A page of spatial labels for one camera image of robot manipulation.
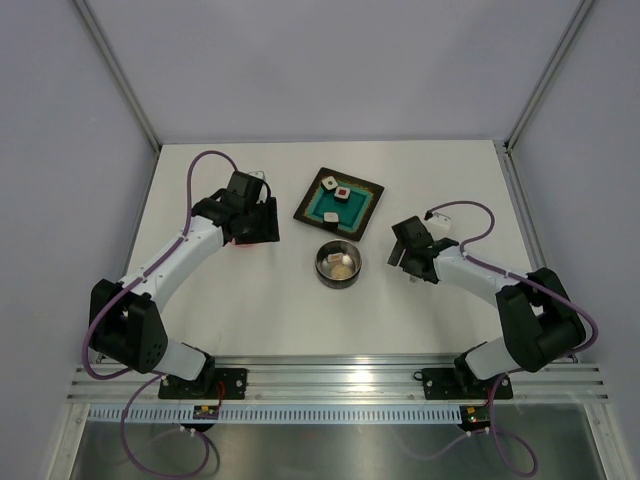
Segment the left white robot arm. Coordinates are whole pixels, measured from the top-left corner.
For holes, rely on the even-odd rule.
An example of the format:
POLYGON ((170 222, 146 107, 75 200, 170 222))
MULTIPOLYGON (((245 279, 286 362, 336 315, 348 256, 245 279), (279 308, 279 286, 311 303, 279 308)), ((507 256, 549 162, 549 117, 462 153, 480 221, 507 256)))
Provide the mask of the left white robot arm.
POLYGON ((215 388, 214 358, 171 339, 161 313, 173 294, 228 244, 279 241, 277 201, 261 172, 232 173, 226 187, 187 209, 183 230, 136 272, 92 289, 83 347, 127 371, 164 374, 195 398, 215 388))

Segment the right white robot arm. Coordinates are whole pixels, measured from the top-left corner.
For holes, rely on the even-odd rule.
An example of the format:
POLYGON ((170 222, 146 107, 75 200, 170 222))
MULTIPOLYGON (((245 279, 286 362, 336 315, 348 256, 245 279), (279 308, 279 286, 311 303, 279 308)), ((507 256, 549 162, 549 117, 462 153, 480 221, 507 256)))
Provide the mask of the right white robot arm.
POLYGON ((495 307, 501 336, 460 354, 447 370, 461 398, 497 388, 500 374, 535 373, 587 340, 578 312, 558 275, 541 268, 516 273, 471 260, 449 238, 435 240, 417 216, 392 226, 396 242, 388 264, 434 285, 461 288, 495 307))

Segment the round cream steamed bun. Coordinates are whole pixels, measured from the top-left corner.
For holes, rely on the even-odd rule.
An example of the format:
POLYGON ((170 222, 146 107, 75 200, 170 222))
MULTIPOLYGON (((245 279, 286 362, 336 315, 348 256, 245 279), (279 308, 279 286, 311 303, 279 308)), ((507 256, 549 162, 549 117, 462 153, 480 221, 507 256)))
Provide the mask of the round cream steamed bun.
POLYGON ((353 273, 349 266, 344 264, 338 264, 331 269, 330 275, 332 279, 345 280, 351 277, 353 273))

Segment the round steel lunch box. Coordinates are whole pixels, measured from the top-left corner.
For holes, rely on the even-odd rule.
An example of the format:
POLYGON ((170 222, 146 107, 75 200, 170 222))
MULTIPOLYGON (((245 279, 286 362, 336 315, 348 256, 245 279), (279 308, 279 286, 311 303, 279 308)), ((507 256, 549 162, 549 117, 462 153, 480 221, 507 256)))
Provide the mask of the round steel lunch box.
POLYGON ((314 270, 318 280, 332 289, 346 289, 359 278, 363 265, 359 249, 351 242, 331 240, 317 250, 314 270))

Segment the white sushi red centre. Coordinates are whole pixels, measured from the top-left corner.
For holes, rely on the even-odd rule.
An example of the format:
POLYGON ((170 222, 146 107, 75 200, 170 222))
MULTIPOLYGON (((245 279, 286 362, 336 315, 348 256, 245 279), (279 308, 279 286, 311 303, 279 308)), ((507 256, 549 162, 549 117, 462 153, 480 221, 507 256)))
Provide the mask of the white sushi red centre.
POLYGON ((351 195, 351 189, 348 187, 340 186, 334 191, 334 200, 337 202, 347 202, 351 195))

